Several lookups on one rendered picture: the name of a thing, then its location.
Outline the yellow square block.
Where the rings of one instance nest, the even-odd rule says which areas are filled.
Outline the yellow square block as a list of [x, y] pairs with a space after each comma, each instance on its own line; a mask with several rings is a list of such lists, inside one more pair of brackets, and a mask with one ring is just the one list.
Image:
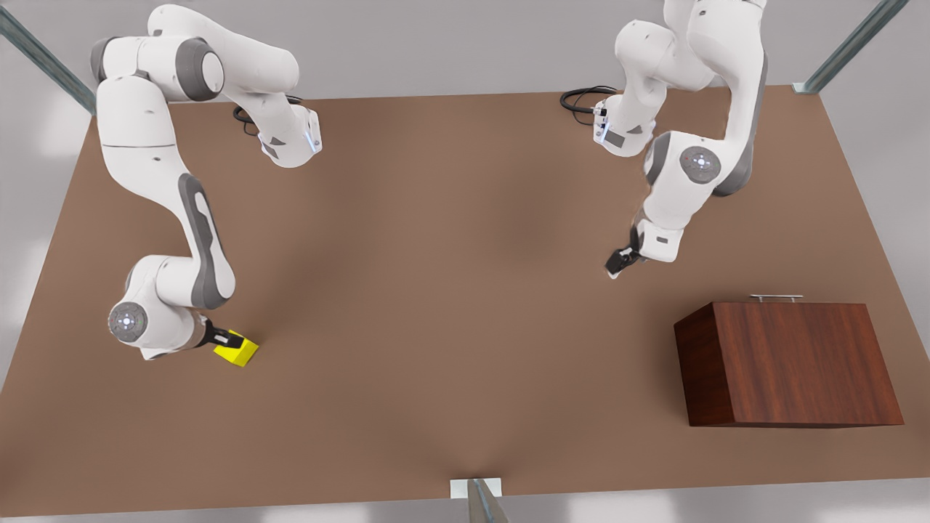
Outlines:
[[256, 342], [249, 340], [249, 338], [243, 337], [243, 345], [240, 349], [216, 346], [214, 348], [214, 353], [218, 354], [223, 360], [226, 360], [233, 365], [238, 365], [238, 367], [245, 367], [256, 351], [258, 351], [258, 348], [259, 345], [256, 344]]

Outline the dark wooden drawer cabinet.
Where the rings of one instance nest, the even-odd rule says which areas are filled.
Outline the dark wooden drawer cabinet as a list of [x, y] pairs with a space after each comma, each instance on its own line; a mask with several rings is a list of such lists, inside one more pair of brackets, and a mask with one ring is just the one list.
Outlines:
[[904, 423], [864, 304], [715, 301], [674, 333], [692, 426]]

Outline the silver frame post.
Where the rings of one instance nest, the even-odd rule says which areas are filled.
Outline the silver frame post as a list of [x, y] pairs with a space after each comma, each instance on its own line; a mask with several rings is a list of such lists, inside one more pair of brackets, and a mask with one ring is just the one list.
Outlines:
[[468, 523], [511, 523], [501, 506], [502, 480], [452, 479], [450, 499], [466, 499]]
[[0, 36], [9, 41], [30, 62], [42, 70], [66, 94], [96, 115], [96, 99], [91, 89], [47, 49], [6, 7], [0, 5]]
[[792, 83], [797, 94], [818, 94], [877, 36], [910, 0], [880, 0], [837, 49], [804, 82]]

